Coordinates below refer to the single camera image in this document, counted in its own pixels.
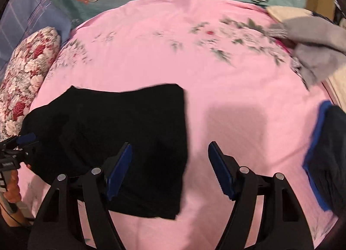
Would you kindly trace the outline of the person's left hand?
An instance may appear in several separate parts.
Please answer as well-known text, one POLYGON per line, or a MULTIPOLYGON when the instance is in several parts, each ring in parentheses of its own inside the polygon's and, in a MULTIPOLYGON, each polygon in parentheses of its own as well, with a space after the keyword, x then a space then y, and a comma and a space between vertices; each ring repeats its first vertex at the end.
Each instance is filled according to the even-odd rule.
POLYGON ((18 182, 18 171, 12 170, 9 182, 7 183, 7 192, 4 193, 4 197, 9 203, 15 204, 20 202, 22 199, 18 182))

